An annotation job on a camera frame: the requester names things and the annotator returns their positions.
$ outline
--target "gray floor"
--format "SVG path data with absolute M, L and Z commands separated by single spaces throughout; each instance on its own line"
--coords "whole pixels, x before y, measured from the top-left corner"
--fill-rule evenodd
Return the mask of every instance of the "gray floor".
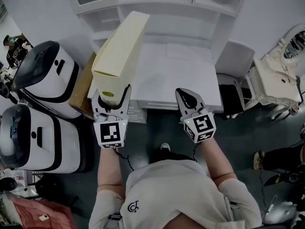
M 297 116 L 290 116 L 285 120 L 271 122 L 268 117 L 269 107 L 258 106 L 240 114 L 235 119 L 224 121 L 215 116 L 217 131 L 215 139 L 230 160 L 238 178 L 244 182 L 258 202 L 261 210 L 265 210 L 262 195 L 260 171 L 252 170 L 253 153 L 255 151 L 271 151 L 281 147 L 288 147 L 300 141 L 299 131 L 305 121 L 305 110 L 302 106 Z M 162 142 L 168 142 L 172 151 L 193 155 L 194 144 L 179 124 L 178 111 L 148 112 L 147 124 L 129 123 L 125 147 L 120 149 L 123 155 L 130 155 L 133 168 L 139 168 L 149 163 L 151 153 L 159 148 Z M 64 184 L 64 193 L 68 199 L 78 196 L 72 211 L 79 229 L 88 228 L 91 211 L 94 206 L 97 188 L 97 169 L 100 147 L 94 140 L 94 166 L 84 174 L 58 175 Z M 131 169 L 127 161 L 121 159 L 121 169 L 126 181 Z M 262 180 L 265 182 L 275 173 L 262 171 Z M 291 189 L 287 183 L 277 184 L 264 189 L 265 203 L 269 205 L 272 197 L 277 194 L 278 202 L 285 201 Z

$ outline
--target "sticker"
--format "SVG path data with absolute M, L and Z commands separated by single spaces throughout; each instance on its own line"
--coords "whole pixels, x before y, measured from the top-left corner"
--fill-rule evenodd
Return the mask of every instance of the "sticker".
M 198 133 L 213 129 L 212 122 L 208 115 L 203 115 L 198 118 L 194 118 L 193 120 Z
M 120 141 L 119 123 L 103 123 L 101 128 L 101 143 Z
M 213 133 L 214 133 L 214 131 L 211 131 L 211 132 L 199 135 L 197 142 L 201 142 L 201 141 L 211 138 Z
M 188 127 L 187 124 L 185 124 L 185 129 L 186 133 L 190 136 L 190 138 L 194 141 L 195 139 L 195 134 L 192 132 L 192 130 Z
M 48 217 L 48 215 L 42 215 L 42 216 L 39 216 L 39 219 L 40 219 L 41 221 L 44 221 L 44 220 L 48 220 L 49 217 Z

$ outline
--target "sneaker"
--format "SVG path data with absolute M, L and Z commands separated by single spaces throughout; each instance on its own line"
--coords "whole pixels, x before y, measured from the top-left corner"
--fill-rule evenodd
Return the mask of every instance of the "sneaker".
M 263 168 L 263 159 L 260 157 L 259 152 L 254 153 L 253 156 L 253 169 L 259 170 Z
M 264 159 L 264 158 L 265 158 L 265 152 L 264 152 L 264 151 L 259 151 L 258 154 L 259 154 L 259 157 L 260 157 L 261 159 Z
M 171 151 L 171 147 L 168 143 L 162 143 L 160 149 L 167 148 L 168 151 Z

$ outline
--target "printed logo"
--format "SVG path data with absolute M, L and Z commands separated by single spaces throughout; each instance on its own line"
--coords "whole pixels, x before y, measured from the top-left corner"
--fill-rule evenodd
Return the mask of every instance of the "printed logo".
M 130 205 L 128 205 L 128 208 L 127 208 L 128 211 L 136 213 L 139 209 L 138 202 L 139 201 L 135 201 L 135 202 L 131 203 Z
M 198 118 L 194 118 L 193 120 L 198 133 L 213 129 L 212 122 L 208 115 L 200 116 Z

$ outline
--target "wire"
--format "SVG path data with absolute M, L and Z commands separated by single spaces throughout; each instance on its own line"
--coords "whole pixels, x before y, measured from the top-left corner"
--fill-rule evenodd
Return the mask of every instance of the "wire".
M 21 190 L 17 190 L 17 191 L 8 191 L 8 192 L 10 192 L 10 193 L 17 193 L 17 192 L 22 192 L 22 191 L 27 191 L 28 189 L 27 188 L 24 188 L 24 189 L 21 189 Z
M 267 215 L 267 213 L 271 212 L 272 208 L 274 208 L 276 206 L 276 203 L 277 203 L 277 195 L 274 195 L 270 204 L 269 204 L 269 206 L 268 206 L 268 210 L 262 215 L 262 219 L 263 219 L 263 216 L 264 216 L 264 220 L 263 220 L 264 224 L 274 224 L 272 220 L 266 221 L 266 215 Z
M 200 143 L 197 143 L 197 144 L 195 145 L 194 149 L 193 149 L 193 160 L 195 160 L 197 163 L 198 163 L 198 161 L 197 161 L 197 159 L 196 159 L 196 157 L 195 157 L 195 153 L 196 153 L 196 148 L 198 147 L 199 144 L 200 144 Z
M 116 153 L 118 156 L 120 156 L 122 159 L 127 159 L 129 167 L 132 169 L 132 171 L 134 171 L 134 169 L 133 169 L 133 167 L 131 166 L 130 161 L 129 161 L 129 157 L 130 157 L 130 156 L 127 155 L 126 157 L 124 157 L 122 154 L 120 154 L 118 151 L 116 151 L 115 148 L 114 148 L 114 151 L 115 151 L 115 153 Z
M 303 142 L 304 142 L 304 140 L 298 141 L 297 143 L 292 144 L 292 145 L 291 145 L 291 146 L 289 146 L 289 147 L 298 146 L 298 145 L 302 144 Z
M 285 174 L 287 174 L 287 171 L 285 170 L 285 173 L 284 172 L 280 172 L 280 171 L 278 171 L 278 170 L 272 170 L 273 172 L 275 172 L 275 173 L 279 173 L 279 174 L 281 174 L 281 175 L 285 175 Z
M 264 193 L 264 182 L 263 182 L 263 179 L 262 179 L 262 174 L 263 174 L 263 170 L 261 170 L 261 173 L 259 175 L 259 179 L 261 180 L 261 183 L 262 183 L 262 195 L 263 195 L 263 203 L 264 203 L 264 206 L 265 206 L 265 212 L 263 212 L 261 214 L 261 216 L 263 216 L 263 214 L 265 214 L 267 211 L 268 211 L 268 208 L 267 208 L 267 205 L 266 205 L 266 202 L 265 202 L 265 193 Z

